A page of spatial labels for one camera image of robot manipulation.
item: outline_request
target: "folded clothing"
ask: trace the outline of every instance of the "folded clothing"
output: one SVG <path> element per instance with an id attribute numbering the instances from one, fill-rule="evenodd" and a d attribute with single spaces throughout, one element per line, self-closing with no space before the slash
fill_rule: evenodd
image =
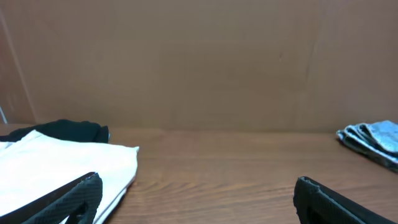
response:
<path id="1" fill-rule="evenodd" d="M 135 178 L 138 149 L 62 141 L 34 130 L 18 142 L 0 142 L 0 216 L 97 172 L 103 198 L 93 223 L 101 224 Z"/>
<path id="2" fill-rule="evenodd" d="M 391 121 L 349 125 L 337 131 L 341 142 L 350 149 L 398 172 L 398 125 Z"/>
<path id="3" fill-rule="evenodd" d="M 7 136 L 0 136 L 0 141 L 16 142 L 33 130 L 52 138 L 75 142 L 108 143 L 110 137 L 107 126 L 101 127 L 99 124 L 89 121 L 75 122 L 67 119 L 60 119 L 46 124 L 17 129 Z"/>

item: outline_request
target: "black cloth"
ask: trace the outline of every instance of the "black cloth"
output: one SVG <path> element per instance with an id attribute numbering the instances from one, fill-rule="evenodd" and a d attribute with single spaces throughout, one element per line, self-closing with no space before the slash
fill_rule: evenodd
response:
<path id="1" fill-rule="evenodd" d="M 33 130 L 46 136 L 67 141 L 108 143 L 109 140 L 107 126 L 101 127 L 99 124 L 89 121 L 75 122 L 60 119 L 46 124 L 17 129 L 7 136 L 0 136 L 0 141 L 16 142 Z"/>

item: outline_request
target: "white cloth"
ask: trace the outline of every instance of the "white cloth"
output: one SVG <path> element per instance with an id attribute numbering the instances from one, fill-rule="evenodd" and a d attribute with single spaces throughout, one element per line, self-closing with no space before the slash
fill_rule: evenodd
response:
<path id="1" fill-rule="evenodd" d="M 135 178 L 138 149 L 62 141 L 37 131 L 15 143 L 0 142 L 0 216 L 97 172 L 103 198 L 94 223 L 101 224 Z"/>

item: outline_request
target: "wooden table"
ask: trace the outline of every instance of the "wooden table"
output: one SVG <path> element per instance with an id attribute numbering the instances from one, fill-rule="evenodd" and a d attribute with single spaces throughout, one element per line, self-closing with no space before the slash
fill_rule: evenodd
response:
<path id="1" fill-rule="evenodd" d="M 141 149 L 136 181 L 108 223 L 297 224 L 292 196 L 303 175 L 398 222 L 397 176 L 334 134 L 110 131 L 112 144 Z"/>

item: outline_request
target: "brown wall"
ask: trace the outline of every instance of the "brown wall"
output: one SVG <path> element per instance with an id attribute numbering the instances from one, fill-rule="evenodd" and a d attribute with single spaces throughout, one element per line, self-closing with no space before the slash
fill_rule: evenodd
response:
<path id="1" fill-rule="evenodd" d="M 0 12 L 0 107 L 8 123 L 34 123 L 12 40 Z M 0 115 L 0 124 L 4 124 Z"/>
<path id="2" fill-rule="evenodd" d="M 1 0 L 37 122 L 334 131 L 398 120 L 396 0 Z"/>

